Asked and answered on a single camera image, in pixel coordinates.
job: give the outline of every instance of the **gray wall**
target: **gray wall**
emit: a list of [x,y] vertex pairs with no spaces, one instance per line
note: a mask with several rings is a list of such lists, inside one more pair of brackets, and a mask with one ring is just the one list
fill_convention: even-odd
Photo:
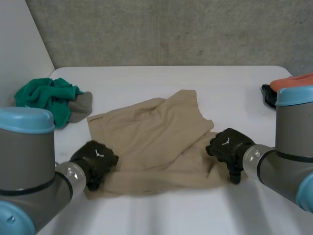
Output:
[[312,0],[26,0],[56,68],[279,65],[313,72]]

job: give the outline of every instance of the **gray cloth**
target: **gray cloth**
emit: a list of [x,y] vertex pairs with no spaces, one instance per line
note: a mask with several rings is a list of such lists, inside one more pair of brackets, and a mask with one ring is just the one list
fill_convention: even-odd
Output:
[[68,122],[79,122],[92,112],[92,93],[85,92],[76,96],[76,100],[68,102],[71,114],[68,118]]

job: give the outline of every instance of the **white table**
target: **white table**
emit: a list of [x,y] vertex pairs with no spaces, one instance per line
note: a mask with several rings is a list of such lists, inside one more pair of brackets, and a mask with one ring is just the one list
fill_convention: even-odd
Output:
[[[92,115],[194,89],[214,131],[233,127],[255,142],[275,145],[275,111],[260,87],[290,76],[276,66],[86,67],[57,69],[93,93]],[[56,160],[68,161],[90,140],[87,121],[55,132]],[[249,179],[239,186],[181,190],[147,197],[88,201],[82,194],[40,235],[306,235],[313,216]]]

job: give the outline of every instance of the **bolt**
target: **bolt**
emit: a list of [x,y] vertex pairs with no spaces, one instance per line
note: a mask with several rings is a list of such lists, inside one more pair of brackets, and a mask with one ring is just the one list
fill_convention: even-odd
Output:
[[69,168],[67,168],[67,176],[72,176],[73,175],[73,171],[72,171],[72,169],[69,167]]
[[15,222],[14,216],[9,217],[9,218],[6,220],[6,222],[9,223],[9,224],[13,224],[13,223]]
[[261,156],[261,153],[260,153],[258,150],[256,150],[253,155],[254,155],[256,158],[259,158],[259,157]]

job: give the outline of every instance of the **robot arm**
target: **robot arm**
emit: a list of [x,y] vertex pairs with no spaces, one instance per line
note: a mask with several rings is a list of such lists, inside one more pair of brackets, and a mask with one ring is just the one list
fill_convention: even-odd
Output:
[[34,235],[87,186],[97,190],[118,157],[90,141],[55,167],[47,110],[0,109],[0,234]]
[[281,89],[276,103],[276,146],[255,144],[226,129],[206,148],[226,162],[232,183],[240,172],[313,212],[313,86]]

